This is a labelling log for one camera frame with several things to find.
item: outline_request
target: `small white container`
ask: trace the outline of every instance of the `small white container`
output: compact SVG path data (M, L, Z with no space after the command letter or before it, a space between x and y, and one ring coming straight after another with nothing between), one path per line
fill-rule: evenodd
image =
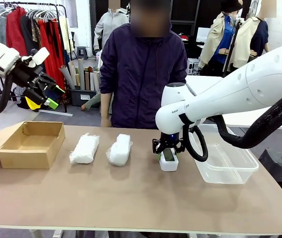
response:
M252 174L258 171L259 164L250 151L223 141L216 125L201 124L199 128L205 137L209 157L206 162L195 160L195 163L205 182L245 184ZM198 137L190 134L190 141L194 150L201 155Z
M172 152L172 155L174 157L174 161L166 161L165 160L165 156L164 156L164 152L161 153L161 157L160 157L160 165L161 165L161 169L165 172L173 172L177 170L178 167L178 158L177 155L175 153L174 149L170 149Z

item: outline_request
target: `white plastic bag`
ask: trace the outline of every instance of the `white plastic bag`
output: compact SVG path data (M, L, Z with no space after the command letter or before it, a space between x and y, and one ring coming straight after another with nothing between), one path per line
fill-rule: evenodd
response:
M99 145L98 135L84 134L80 137L74 151L69 155L71 164L90 164Z
M120 134L116 138L116 142L107 151L110 164L124 166L129 157L132 144L130 135Z

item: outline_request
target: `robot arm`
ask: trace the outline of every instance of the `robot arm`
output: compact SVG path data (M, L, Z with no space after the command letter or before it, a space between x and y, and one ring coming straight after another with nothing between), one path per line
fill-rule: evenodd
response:
M247 112L272 106L248 130L244 137L230 135L221 115ZM252 148L282 125L282 47L271 51L236 70L217 84L199 94L193 94L190 83L167 85L163 92L162 107L156 114L156 124L162 132L160 140L153 141L153 151L166 148L182 152L184 147L200 161L204 156L192 152L188 130L200 133L197 126L205 118L216 122L221 137L233 146ZM205 147L202 135L199 135Z
M31 56L20 57L19 52L0 43L0 77L5 78L3 94L0 98L0 113L7 106L12 84L26 87L24 95L37 105L45 104L52 108L58 105L45 95L45 90L54 90L63 95L55 80L42 72L40 65L48 57L46 48L34 51Z

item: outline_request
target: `gray hoodie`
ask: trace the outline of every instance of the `gray hoodie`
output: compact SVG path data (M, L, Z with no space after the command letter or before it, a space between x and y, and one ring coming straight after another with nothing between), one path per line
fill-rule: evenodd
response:
M115 28L125 23L129 23L126 13L127 10L123 8L116 10L115 13L113 13L112 10L109 9L108 12L101 17L95 29L95 40L93 44L94 50L99 50L98 39L102 38L103 49L111 32Z

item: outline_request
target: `white sign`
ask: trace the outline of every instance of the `white sign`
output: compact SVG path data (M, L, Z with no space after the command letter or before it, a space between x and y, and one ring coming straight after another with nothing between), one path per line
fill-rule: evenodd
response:
M80 94L80 99L81 100L90 100L90 95Z

